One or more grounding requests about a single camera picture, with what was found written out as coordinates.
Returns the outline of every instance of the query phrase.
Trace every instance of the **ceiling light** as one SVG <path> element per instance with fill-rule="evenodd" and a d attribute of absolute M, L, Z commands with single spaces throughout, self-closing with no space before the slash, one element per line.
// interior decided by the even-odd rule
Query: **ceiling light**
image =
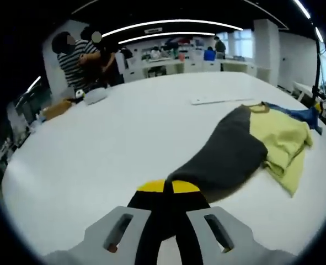
<path fill-rule="evenodd" d="M 93 1 L 91 1 L 91 2 L 89 2 L 89 3 L 87 3 L 87 4 L 85 4 L 85 5 L 83 5 L 83 6 L 79 7 L 79 8 L 77 8 L 75 11 L 72 12 L 72 15 L 76 14 L 78 11 L 82 10 L 83 8 L 89 6 L 90 4 L 93 4 L 93 3 L 97 2 L 97 1 L 98 1 L 98 0 L 93 0 Z"/>
<path fill-rule="evenodd" d="M 318 28 L 315 27 L 315 31 L 316 31 L 316 34 L 317 34 L 317 37 L 319 39 L 320 42 L 323 42 L 323 38 L 322 38 L 322 35 L 321 35 L 321 32 L 319 32 Z"/>
<path fill-rule="evenodd" d="M 299 0 L 293 0 L 298 7 L 301 9 L 302 13 L 304 13 L 305 17 L 307 17 L 308 19 L 310 19 L 310 14 L 307 12 L 307 10 L 305 9 L 305 7 L 302 5 L 302 3 Z"/>
<path fill-rule="evenodd" d="M 206 32 L 167 32 L 167 33 L 158 33 L 158 34 L 152 34 L 152 35 L 146 35 L 141 37 L 136 37 L 128 40 L 120 41 L 119 44 L 127 43 L 129 41 L 134 40 L 141 40 L 145 38 L 151 38 L 151 37 L 158 37 L 158 36 L 167 36 L 167 35 L 207 35 L 207 36 L 215 36 L 213 33 L 206 33 Z"/>
<path fill-rule="evenodd" d="M 222 27 L 228 27 L 228 28 L 232 28 L 232 29 L 237 29 L 237 30 L 243 30 L 242 28 L 239 28 L 237 26 L 231 26 L 228 24 L 223 24 L 223 23 L 219 23 L 219 22 L 213 22 L 213 21 L 206 21 L 206 20 L 196 20 L 196 19 L 167 19 L 167 20 L 158 20 L 158 21 L 151 21 L 151 22 L 144 22 L 144 23 L 139 23 L 139 24 L 135 24 L 135 25 L 131 25 L 131 26 L 125 26 L 121 29 L 115 29 L 113 31 L 110 31 L 108 33 L 105 33 L 102 35 L 102 37 L 106 37 L 109 36 L 113 33 L 117 33 L 126 29 L 133 29 L 133 28 L 137 28 L 137 27 L 142 27 L 142 26 L 148 26 L 148 25 L 154 25 L 154 24 L 162 24 L 162 23 L 179 23 L 179 22 L 190 22 L 190 23 L 203 23 L 203 24 L 211 24 L 211 25 L 217 25 L 217 26 L 222 26 Z"/>
<path fill-rule="evenodd" d="M 35 86 L 35 84 L 37 83 L 37 81 L 39 81 L 39 79 L 41 78 L 41 76 L 39 76 L 31 85 L 30 87 L 26 90 L 26 93 L 29 93 L 29 91 L 31 91 L 31 89 Z"/>

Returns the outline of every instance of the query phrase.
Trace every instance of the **white table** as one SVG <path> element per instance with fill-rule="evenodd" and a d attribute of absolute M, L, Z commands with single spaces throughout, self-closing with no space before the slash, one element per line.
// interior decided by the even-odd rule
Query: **white table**
<path fill-rule="evenodd" d="M 236 72 L 162 76 L 114 87 L 107 99 L 88 107 L 81 103 L 42 124 L 16 150 L 3 193 L 18 231 L 40 254 L 82 241 L 89 225 L 127 205 L 139 185 L 165 178 L 196 154 L 218 121 L 241 104 L 189 103 L 212 95 L 304 108 L 277 88 Z M 267 248 L 297 255 L 326 219 L 326 128 L 320 125 L 323 135 L 312 131 L 314 144 L 293 198 L 258 170 L 239 191 L 213 204 L 248 225 Z"/>
<path fill-rule="evenodd" d="M 300 93 L 300 96 L 297 99 L 299 102 L 301 102 L 301 100 L 303 99 L 303 97 L 305 96 L 305 94 L 312 98 L 312 87 L 307 86 L 305 84 L 300 84 L 300 83 L 297 83 L 297 82 L 294 82 L 293 83 L 293 86 L 294 86 L 294 89 L 295 90 L 298 90 L 298 91 L 301 92 Z"/>

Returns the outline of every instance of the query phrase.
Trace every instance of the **striped shirt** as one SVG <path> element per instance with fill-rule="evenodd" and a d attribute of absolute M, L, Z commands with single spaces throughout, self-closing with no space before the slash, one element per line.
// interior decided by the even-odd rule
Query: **striped shirt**
<path fill-rule="evenodd" d="M 81 54 L 91 54 L 98 51 L 91 41 L 77 40 L 74 52 L 71 54 L 58 54 L 60 68 L 65 72 L 67 85 L 74 90 L 85 89 L 88 84 L 84 82 L 83 69 L 78 65 Z"/>

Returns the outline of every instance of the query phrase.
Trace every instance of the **white wall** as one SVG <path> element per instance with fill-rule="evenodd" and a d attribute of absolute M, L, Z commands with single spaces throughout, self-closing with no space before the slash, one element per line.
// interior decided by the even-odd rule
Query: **white wall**
<path fill-rule="evenodd" d="M 280 69 L 278 84 L 290 91 L 293 81 L 313 86 L 316 80 L 316 42 L 299 35 L 279 32 Z"/>
<path fill-rule="evenodd" d="M 270 69 L 270 83 L 277 87 L 280 67 L 280 43 L 277 25 L 268 19 L 254 21 L 255 64 Z"/>
<path fill-rule="evenodd" d="M 228 42 L 229 42 L 229 55 L 235 56 L 236 50 L 235 50 L 235 38 L 234 33 L 228 33 Z"/>
<path fill-rule="evenodd" d="M 88 25 L 85 23 L 69 20 L 54 31 L 42 44 L 42 56 L 44 58 L 46 76 L 47 80 L 49 80 L 51 93 L 55 100 L 59 98 L 61 92 L 67 88 L 67 82 L 65 74 L 58 64 L 57 55 L 52 51 L 51 42 L 54 36 L 62 31 L 68 31 L 74 39 L 78 40 L 80 39 L 82 30 L 86 26 Z"/>

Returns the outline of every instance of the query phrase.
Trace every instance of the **folded clothing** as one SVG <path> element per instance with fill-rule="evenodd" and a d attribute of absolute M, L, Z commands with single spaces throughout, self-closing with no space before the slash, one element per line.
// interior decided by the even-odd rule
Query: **folded clothing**
<path fill-rule="evenodd" d="M 304 147 L 312 146 L 308 124 L 265 103 L 245 107 L 252 113 L 250 133 L 268 150 L 266 169 L 293 196 L 302 173 Z"/>
<path fill-rule="evenodd" d="M 190 182 L 203 193 L 245 182 L 267 156 L 265 145 L 249 133 L 250 114 L 245 107 L 229 113 L 205 146 L 167 180 Z"/>
<path fill-rule="evenodd" d="M 311 107 L 309 109 L 304 110 L 292 110 L 292 109 L 285 109 L 278 105 L 271 104 L 265 102 L 264 104 L 268 105 L 269 108 L 279 110 L 287 114 L 288 116 L 292 117 L 293 119 L 304 121 L 308 124 L 310 129 L 316 130 L 319 135 L 322 135 L 322 128 L 318 126 L 318 115 L 319 112 L 315 107 Z"/>
<path fill-rule="evenodd" d="M 205 146 L 168 176 L 203 193 L 238 187 L 263 163 L 291 196 L 297 190 L 304 147 L 311 132 L 298 121 L 261 103 L 234 109 L 216 126 Z"/>

